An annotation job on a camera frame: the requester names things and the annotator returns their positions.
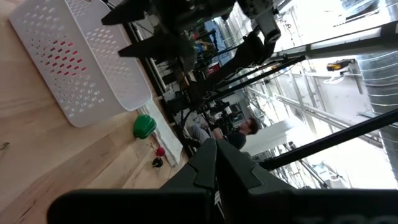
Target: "duct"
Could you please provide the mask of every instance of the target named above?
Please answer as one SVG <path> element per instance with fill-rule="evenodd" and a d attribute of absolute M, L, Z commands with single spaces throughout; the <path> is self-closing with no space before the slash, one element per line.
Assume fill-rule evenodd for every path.
<path fill-rule="evenodd" d="M 380 4 L 391 6 L 388 14 L 391 21 L 398 19 L 396 1 L 380 0 Z M 398 108 L 398 52 L 358 55 L 357 61 L 363 76 L 364 86 L 374 115 L 387 113 Z M 398 180 L 398 129 L 386 126 L 380 129 L 384 149 Z"/>

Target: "black rod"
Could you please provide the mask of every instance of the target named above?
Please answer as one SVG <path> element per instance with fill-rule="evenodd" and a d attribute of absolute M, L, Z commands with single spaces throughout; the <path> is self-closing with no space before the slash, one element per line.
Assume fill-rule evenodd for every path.
<path fill-rule="evenodd" d="M 216 34 L 216 30 L 215 29 L 212 29 L 210 32 L 207 32 L 206 34 L 200 35 L 195 40 L 200 40 L 200 39 L 203 39 L 203 38 L 208 37 L 208 36 L 213 35 L 213 34 Z"/>
<path fill-rule="evenodd" d="M 314 155 L 320 151 L 336 146 L 343 142 L 357 138 L 371 131 L 383 128 L 398 121 L 398 109 L 356 124 L 337 133 L 318 139 L 293 151 L 283 153 L 273 159 L 259 162 L 259 165 L 267 170 L 273 170 L 299 159 Z"/>
<path fill-rule="evenodd" d="M 278 63 L 278 62 L 273 61 L 273 62 L 270 62 L 270 63 L 268 63 L 268 64 L 266 64 L 266 65 L 260 66 L 260 67 L 258 67 L 258 68 L 256 68 L 256 69 L 254 69 L 253 71 L 247 72 L 247 73 L 245 73 L 245 74 L 243 74 L 243 75 L 241 75 L 241 76 L 239 76 L 239 77 L 237 77 L 237 78 L 234 78 L 234 79 L 232 79 L 232 80 L 229 80 L 229 81 L 227 81 L 227 82 L 224 82 L 224 83 L 219 84 L 219 85 L 217 86 L 217 88 L 223 88 L 224 86 L 227 86 L 227 85 L 229 85 L 229 84 L 231 84 L 231 83 L 234 83 L 234 82 L 236 82 L 236 81 L 238 81 L 238 80 L 240 80 L 240 79 L 242 79 L 242 78 L 244 78 L 244 77 L 248 77 L 249 75 L 251 75 L 251 74 L 253 74 L 253 73 L 256 73 L 256 72 L 258 72 L 258 71 L 260 71 L 260 70 L 263 70 L 263 69 L 266 69 L 266 68 L 268 68 L 268 67 L 270 67 L 270 66 L 273 66 L 273 65 L 275 65 L 276 63 Z"/>
<path fill-rule="evenodd" d="M 261 75 L 259 75 L 257 77 L 251 78 L 251 79 L 249 79 L 246 82 L 242 82 L 241 84 L 238 84 L 238 85 L 236 85 L 236 86 L 234 86 L 232 88 L 229 88 L 227 90 L 222 91 L 221 93 L 219 93 L 219 94 L 217 94 L 215 96 L 212 96 L 209 99 L 209 101 L 213 101 L 213 100 L 217 100 L 219 98 L 222 98 L 222 97 L 224 97 L 224 96 L 226 96 L 226 95 L 228 95 L 228 94 L 230 94 L 230 93 L 232 93 L 232 92 L 234 92 L 236 90 L 244 88 L 244 87 L 246 87 L 246 86 L 248 86 L 248 85 L 250 85 L 252 83 L 255 83 L 258 80 L 261 80 L 261 79 L 263 79 L 265 77 L 268 77 L 268 76 L 274 74 L 275 72 L 279 72 L 279 71 L 281 71 L 284 68 L 287 68 L 287 67 L 292 66 L 292 65 L 294 65 L 296 63 L 302 62 L 304 60 L 305 60 L 305 56 L 299 56 L 297 58 L 293 58 L 293 59 L 283 63 L 282 65 L 279 65 L 278 67 L 268 71 L 268 72 L 264 72 L 263 74 L 261 74 Z"/>

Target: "white wall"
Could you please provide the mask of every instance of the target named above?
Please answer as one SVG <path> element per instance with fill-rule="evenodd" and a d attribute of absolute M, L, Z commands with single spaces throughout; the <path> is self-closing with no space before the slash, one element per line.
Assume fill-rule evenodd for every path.
<path fill-rule="evenodd" d="M 255 135 L 247 136 L 243 152 L 255 156 L 266 150 L 280 146 L 289 141 L 288 135 L 298 131 L 304 124 L 298 118 L 289 118 L 272 126 L 259 130 Z"/>

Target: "metal pole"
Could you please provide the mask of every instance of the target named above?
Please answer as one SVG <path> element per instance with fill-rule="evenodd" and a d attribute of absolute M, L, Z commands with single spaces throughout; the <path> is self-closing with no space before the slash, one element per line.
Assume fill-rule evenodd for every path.
<path fill-rule="evenodd" d="M 315 101 L 315 98 L 313 97 L 313 92 L 310 86 L 310 83 L 308 82 L 308 77 L 306 75 L 302 75 L 304 78 L 305 86 L 307 87 L 308 95 L 310 96 L 311 103 L 313 107 L 317 107 L 317 102 Z"/>
<path fill-rule="evenodd" d="M 398 109 L 311 142 L 310 144 L 299 147 L 296 150 L 286 152 L 271 160 L 260 162 L 259 164 L 264 169 L 273 170 L 278 167 L 290 164 L 291 162 L 297 161 L 299 159 L 306 158 L 343 142 L 357 138 L 371 131 L 383 128 L 397 121 Z"/>
<path fill-rule="evenodd" d="M 285 62 L 282 65 L 279 65 L 278 67 L 272 69 L 271 71 L 264 72 L 263 74 L 261 74 L 261 75 L 259 75 L 257 77 L 251 78 L 251 79 L 249 79 L 246 82 L 242 82 L 241 84 L 238 84 L 238 85 L 236 85 L 236 86 L 234 86 L 232 88 L 229 88 L 229 89 L 227 89 L 225 91 L 222 91 L 221 93 L 219 93 L 219 94 L 217 94 L 215 96 L 212 96 L 209 99 L 209 101 L 213 101 L 213 100 L 217 100 L 219 98 L 222 98 L 222 97 L 224 97 L 224 96 L 226 96 L 226 95 L 228 95 L 228 94 L 230 94 L 230 93 L 232 93 L 232 92 L 234 92 L 236 90 L 244 88 L 244 87 L 246 87 L 246 86 L 248 86 L 248 85 L 250 85 L 252 83 L 255 83 L 255 82 L 265 78 L 265 77 L 268 77 L 269 75 L 272 75 L 275 72 L 279 72 L 279 71 L 281 71 L 284 68 L 287 68 L 287 67 L 292 66 L 292 65 L 294 65 L 296 63 L 302 62 L 303 60 L 305 60 L 305 56 L 299 56 L 297 58 L 293 58 L 293 59 L 289 60 L 288 62 Z"/>
<path fill-rule="evenodd" d="M 310 77 L 310 79 L 311 79 L 312 85 L 315 89 L 315 93 L 318 96 L 319 103 L 321 104 L 322 110 L 326 112 L 325 102 L 323 101 L 323 96 L 321 95 L 321 91 L 319 90 L 318 82 L 315 79 L 315 77 Z M 329 130 L 332 134 L 335 132 L 330 124 L 329 124 Z"/>
<path fill-rule="evenodd" d="M 292 104 L 292 103 L 289 103 L 289 102 L 284 101 L 284 100 L 281 100 L 281 99 L 280 99 L 280 101 L 283 102 L 283 103 L 285 103 L 286 105 L 293 106 L 294 108 L 300 109 L 300 107 L 297 106 L 297 105 L 294 105 L 294 104 Z M 309 115 L 311 115 L 311 116 L 313 116 L 313 117 L 316 118 L 316 119 L 319 119 L 319 120 L 321 120 L 321 121 L 324 121 L 324 122 L 328 123 L 329 125 L 332 125 L 332 126 L 338 128 L 338 129 L 340 129 L 340 130 L 343 130 L 343 129 L 346 129 L 346 128 L 349 127 L 349 126 L 344 126 L 344 125 L 338 124 L 338 123 L 336 123 L 336 122 L 334 122 L 334 121 L 331 121 L 331 120 L 329 120 L 329 119 L 327 119 L 327 118 L 325 118 L 325 117 L 322 117 L 322 116 L 320 116 L 320 115 L 318 115 L 318 114 L 316 114 L 316 113 L 312 113 L 312 112 L 309 112 L 309 111 L 306 111 L 306 110 L 304 110 L 303 112 L 304 112 L 304 113 L 307 113 L 307 114 L 309 114 Z M 372 144 L 373 146 L 382 148 L 381 142 L 378 142 L 378 141 L 376 141 L 376 140 L 370 138 L 369 136 L 364 135 L 364 136 L 360 136 L 359 138 L 362 139 L 363 141 L 366 141 L 366 142 L 369 143 L 369 144 Z"/>
<path fill-rule="evenodd" d="M 304 105 L 304 102 L 303 102 L 303 97 L 301 96 L 301 92 L 300 92 L 299 86 L 297 85 L 296 79 L 294 78 L 292 73 L 289 73 L 289 77 L 292 80 L 294 91 L 296 92 L 298 102 L 300 103 L 300 107 L 302 108 L 303 111 L 305 111 L 305 105 Z M 311 131 L 314 134 L 317 134 L 317 129 L 315 128 L 315 124 L 313 123 L 312 118 L 308 117 L 306 114 L 303 114 L 303 115 L 305 117 L 305 120 L 306 120 L 307 124 L 310 126 Z"/>
<path fill-rule="evenodd" d="M 271 62 L 271 63 L 268 63 L 268 64 L 266 64 L 266 65 L 260 66 L 260 67 L 258 67 L 258 68 L 256 68 L 256 69 L 254 69 L 253 71 L 247 72 L 247 73 L 245 73 L 245 74 L 243 74 L 243 75 L 240 75 L 239 77 L 236 77 L 236 78 L 234 78 L 234 79 L 231 79 L 230 81 L 226 81 L 226 82 L 223 82 L 223 83 L 219 84 L 219 85 L 217 86 L 217 88 L 223 88 L 224 86 L 227 86 L 227 85 L 229 85 L 229 84 L 231 84 L 231 83 L 234 83 L 234 82 L 236 82 L 236 81 L 238 81 L 238 80 L 241 80 L 242 78 L 248 77 L 248 76 L 251 75 L 251 74 L 254 74 L 254 73 L 258 72 L 258 71 L 261 71 L 261 70 L 263 70 L 263 69 L 266 69 L 266 68 L 268 68 L 268 67 L 270 67 L 270 66 L 273 66 L 274 64 L 275 64 L 275 62 Z"/>
<path fill-rule="evenodd" d="M 290 98 L 287 98 L 287 97 L 284 97 L 284 96 L 280 96 L 280 95 L 277 95 L 277 94 L 275 94 L 275 95 L 276 95 L 278 100 L 285 100 L 285 101 L 288 101 L 289 103 L 292 103 L 293 105 L 296 105 L 296 106 L 299 105 L 298 101 L 296 101 L 296 100 L 293 100 L 293 99 L 290 99 Z M 311 106 L 304 105 L 304 109 L 306 111 L 309 111 L 309 112 L 315 112 L 315 113 L 318 113 L 320 115 L 323 115 L 323 116 L 326 117 L 326 119 L 335 120 L 335 121 L 337 121 L 337 122 L 339 122 L 339 123 L 341 123 L 341 124 L 343 124 L 345 126 L 348 126 L 348 127 L 356 125 L 356 123 L 352 123 L 351 121 L 347 121 L 347 120 L 345 120 L 343 118 L 340 118 L 339 116 L 336 116 L 334 114 L 328 113 L 326 111 L 322 111 L 322 110 L 313 108 Z M 373 131 L 373 132 L 371 132 L 369 134 L 371 136 L 375 137 L 375 138 L 379 138 L 378 131 Z"/>

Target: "red object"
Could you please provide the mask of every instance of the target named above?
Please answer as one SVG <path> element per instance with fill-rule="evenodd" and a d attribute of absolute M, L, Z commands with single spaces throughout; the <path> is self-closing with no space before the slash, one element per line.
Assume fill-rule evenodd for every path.
<path fill-rule="evenodd" d="M 157 157 L 162 157 L 162 156 L 164 156 L 164 154 L 165 154 L 164 148 L 159 147 L 159 148 L 156 150 L 156 156 L 157 156 Z"/>
<path fill-rule="evenodd" d="M 211 65 L 209 65 L 207 67 L 207 74 L 211 75 L 211 74 L 217 72 L 220 68 L 221 68 L 220 63 L 218 63 L 218 62 L 212 63 Z"/>

